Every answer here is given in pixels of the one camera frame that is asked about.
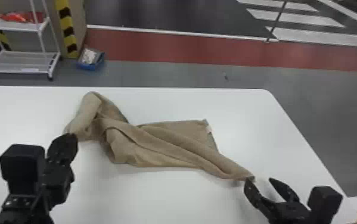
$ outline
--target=gray floor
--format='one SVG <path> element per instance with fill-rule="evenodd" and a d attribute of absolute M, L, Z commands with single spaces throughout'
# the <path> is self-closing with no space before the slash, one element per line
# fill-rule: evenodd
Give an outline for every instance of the gray floor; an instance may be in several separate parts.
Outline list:
<path fill-rule="evenodd" d="M 126 61 L 90 72 L 64 60 L 53 82 L 5 74 L 0 85 L 267 89 L 346 194 L 357 195 L 357 72 Z"/>

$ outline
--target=blue basket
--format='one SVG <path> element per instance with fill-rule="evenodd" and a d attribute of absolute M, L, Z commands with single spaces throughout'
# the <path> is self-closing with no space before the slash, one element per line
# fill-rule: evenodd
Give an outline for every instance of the blue basket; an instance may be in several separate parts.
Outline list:
<path fill-rule="evenodd" d="M 79 69 L 85 69 L 85 70 L 90 70 L 90 71 L 94 71 L 96 70 L 102 63 L 104 62 L 104 52 L 100 53 L 100 57 L 97 63 L 95 64 L 83 64 L 80 63 L 79 61 L 77 62 L 77 67 Z"/>

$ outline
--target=white table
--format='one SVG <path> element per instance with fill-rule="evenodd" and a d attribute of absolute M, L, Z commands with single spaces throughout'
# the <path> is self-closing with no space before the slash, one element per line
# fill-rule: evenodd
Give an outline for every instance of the white table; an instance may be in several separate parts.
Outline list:
<path fill-rule="evenodd" d="M 258 89 L 0 87 L 0 155 L 13 143 L 47 148 L 88 91 L 110 98 L 135 125 L 207 119 L 220 152 L 251 170 L 273 200 L 282 199 L 269 177 L 292 186 L 303 203 L 315 185 L 343 194 L 274 97 Z M 242 185 L 199 170 L 114 165 L 96 142 L 80 143 L 72 166 L 76 182 L 51 213 L 56 224 L 267 223 Z M 7 192 L 0 176 L 0 205 Z M 344 199 L 333 223 L 356 221 Z"/>

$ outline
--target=crumpled fabric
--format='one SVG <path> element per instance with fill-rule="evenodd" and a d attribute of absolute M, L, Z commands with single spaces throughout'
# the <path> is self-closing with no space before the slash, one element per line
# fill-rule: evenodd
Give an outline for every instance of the crumpled fabric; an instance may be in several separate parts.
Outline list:
<path fill-rule="evenodd" d="M 79 141 L 106 145 L 113 163 L 136 167 L 189 167 L 223 179 L 253 179 L 252 173 L 220 154 L 206 120 L 131 125 L 116 105 L 97 92 L 88 92 L 65 133 Z"/>

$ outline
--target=white metal shelf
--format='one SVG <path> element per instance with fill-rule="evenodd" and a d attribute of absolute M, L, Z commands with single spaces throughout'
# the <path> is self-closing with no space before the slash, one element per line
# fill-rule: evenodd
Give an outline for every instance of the white metal shelf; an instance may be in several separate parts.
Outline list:
<path fill-rule="evenodd" d="M 0 73 L 50 73 L 54 70 L 59 52 L 0 52 Z"/>
<path fill-rule="evenodd" d="M 21 32 L 42 32 L 48 25 L 49 17 L 44 18 L 43 23 L 18 23 L 12 21 L 4 21 L 0 19 L 0 30 L 21 31 Z"/>
<path fill-rule="evenodd" d="M 56 34 L 49 18 L 49 10 L 45 0 L 42 0 L 46 17 L 42 23 L 39 23 L 33 0 L 29 0 L 29 4 L 35 23 L 18 23 L 0 19 L 0 30 L 37 33 L 42 52 L 6 51 L 0 41 L 0 47 L 2 48 L 0 52 L 0 73 L 47 74 L 48 79 L 53 80 L 53 71 L 60 58 L 60 47 L 58 46 Z M 47 25 L 51 28 L 57 52 L 46 52 L 42 32 Z"/>

